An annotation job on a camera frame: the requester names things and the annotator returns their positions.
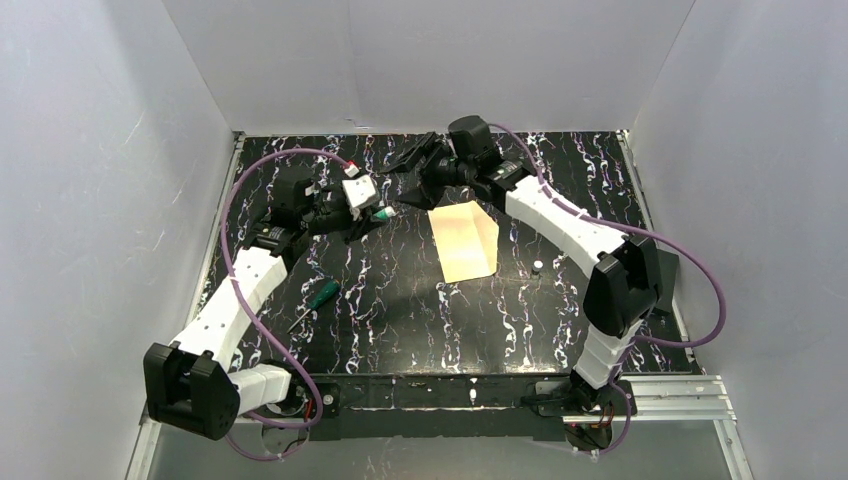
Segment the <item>white green glue stick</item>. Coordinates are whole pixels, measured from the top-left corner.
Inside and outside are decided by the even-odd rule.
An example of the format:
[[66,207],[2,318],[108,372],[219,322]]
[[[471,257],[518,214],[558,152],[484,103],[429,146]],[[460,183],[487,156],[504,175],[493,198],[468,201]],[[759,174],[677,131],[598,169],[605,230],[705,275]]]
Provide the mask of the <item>white green glue stick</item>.
[[388,222],[391,218],[393,218],[397,212],[391,206],[387,206],[375,211],[371,215],[371,220],[375,222]]

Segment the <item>cream envelope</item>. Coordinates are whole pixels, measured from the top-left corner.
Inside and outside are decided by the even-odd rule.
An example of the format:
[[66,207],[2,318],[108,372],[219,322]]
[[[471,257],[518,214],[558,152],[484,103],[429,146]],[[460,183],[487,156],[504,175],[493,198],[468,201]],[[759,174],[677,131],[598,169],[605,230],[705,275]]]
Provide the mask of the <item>cream envelope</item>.
[[476,201],[437,207],[428,218],[446,283],[496,273],[499,226]]

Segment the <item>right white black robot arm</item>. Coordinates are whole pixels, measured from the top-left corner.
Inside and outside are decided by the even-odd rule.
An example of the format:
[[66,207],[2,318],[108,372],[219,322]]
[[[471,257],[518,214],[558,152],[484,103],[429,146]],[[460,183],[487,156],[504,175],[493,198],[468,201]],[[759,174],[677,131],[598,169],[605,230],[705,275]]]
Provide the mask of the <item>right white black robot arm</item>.
[[503,154],[492,124],[478,115],[453,121],[447,140],[429,132],[385,166],[383,174],[416,172],[417,185],[399,202],[434,210],[449,187],[533,228],[587,276],[582,310],[588,336],[570,373],[571,388],[594,397],[616,377],[643,319],[663,291],[655,241],[635,227],[616,227],[582,212],[539,173],[532,155]]

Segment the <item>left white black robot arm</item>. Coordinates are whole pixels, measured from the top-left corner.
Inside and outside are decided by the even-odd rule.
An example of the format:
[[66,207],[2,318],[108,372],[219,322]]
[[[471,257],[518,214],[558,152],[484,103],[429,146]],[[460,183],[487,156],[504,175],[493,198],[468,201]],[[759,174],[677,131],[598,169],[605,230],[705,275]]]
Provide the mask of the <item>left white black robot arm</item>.
[[321,186],[296,167],[273,186],[267,212],[257,216],[235,254],[234,273],[169,344],[154,343],[143,359],[149,416],[219,440],[237,417],[295,398],[293,369],[281,362],[230,370],[239,341],[256,312],[287,278],[316,235],[338,232],[347,243],[385,224],[375,181],[354,166],[345,179]]

